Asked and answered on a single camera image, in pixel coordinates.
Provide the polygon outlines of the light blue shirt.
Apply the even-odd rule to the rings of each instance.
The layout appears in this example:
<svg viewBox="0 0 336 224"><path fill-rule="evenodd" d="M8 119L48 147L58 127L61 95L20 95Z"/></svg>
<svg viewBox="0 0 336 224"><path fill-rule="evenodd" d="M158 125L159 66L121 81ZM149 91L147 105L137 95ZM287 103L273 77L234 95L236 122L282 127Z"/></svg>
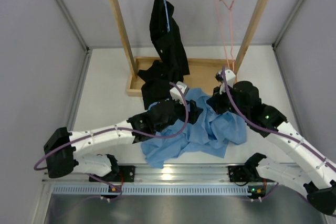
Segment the light blue shirt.
<svg viewBox="0 0 336 224"><path fill-rule="evenodd" d="M164 162L184 153L203 152L223 158L229 143L241 145L247 141L245 121L231 113L216 114L207 104L209 95L200 88L191 89L187 100L193 100L203 110L195 124L188 124L183 132L173 138L152 138L141 143L147 164L163 168Z"/></svg>

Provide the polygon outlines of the pink wire hanger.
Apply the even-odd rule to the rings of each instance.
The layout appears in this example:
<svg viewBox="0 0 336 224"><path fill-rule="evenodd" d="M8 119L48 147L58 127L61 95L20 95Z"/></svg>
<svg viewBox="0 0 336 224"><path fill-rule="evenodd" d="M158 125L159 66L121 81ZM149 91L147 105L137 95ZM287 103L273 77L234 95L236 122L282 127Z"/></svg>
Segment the pink wire hanger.
<svg viewBox="0 0 336 224"><path fill-rule="evenodd" d="M225 56L225 60L227 62L227 65L230 67L230 69L232 71L235 70L235 59L234 59L234 54L233 54L233 15L232 15L232 11L233 11L233 7L235 4L236 0L232 0L230 5L228 5L224 0L214 0L215 3L215 10L216 10L216 15L217 15L217 21L219 24L219 29L220 29L220 36L222 39L222 44L223 44L223 50L224 50L224 56ZM220 16L220 11L219 11L219 3L222 3L226 9L228 10L228 14L229 14L229 28L230 28L230 60L231 62L229 62L229 56L228 56L228 51L227 51L227 47L226 47L226 42L225 42L225 35L224 35L224 26L223 26L223 19Z"/></svg>

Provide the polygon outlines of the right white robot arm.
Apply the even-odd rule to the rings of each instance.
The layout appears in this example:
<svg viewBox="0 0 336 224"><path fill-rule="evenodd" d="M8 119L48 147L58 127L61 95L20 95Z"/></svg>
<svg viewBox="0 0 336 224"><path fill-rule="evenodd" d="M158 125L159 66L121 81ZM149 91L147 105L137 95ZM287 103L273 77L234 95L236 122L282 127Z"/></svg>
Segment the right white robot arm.
<svg viewBox="0 0 336 224"><path fill-rule="evenodd" d="M259 90L251 82L215 87L207 104L216 114L231 112L240 116L251 130L276 145L298 165L294 169L255 153L241 169L244 178L281 183L305 197L321 213L335 215L335 163L301 136L278 109L262 103Z"/></svg>

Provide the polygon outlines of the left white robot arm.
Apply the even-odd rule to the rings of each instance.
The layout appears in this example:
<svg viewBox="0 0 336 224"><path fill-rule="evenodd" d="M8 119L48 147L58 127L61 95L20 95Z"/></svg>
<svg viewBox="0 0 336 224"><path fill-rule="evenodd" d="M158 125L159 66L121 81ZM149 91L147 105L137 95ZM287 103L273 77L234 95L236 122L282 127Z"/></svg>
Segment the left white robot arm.
<svg viewBox="0 0 336 224"><path fill-rule="evenodd" d="M82 132L58 128L44 145L48 176L55 179L84 173L114 181L119 174L116 158L111 154L97 154L97 151L145 142L175 122L195 124L202 111L193 100L186 104L163 100L146 112L112 126Z"/></svg>

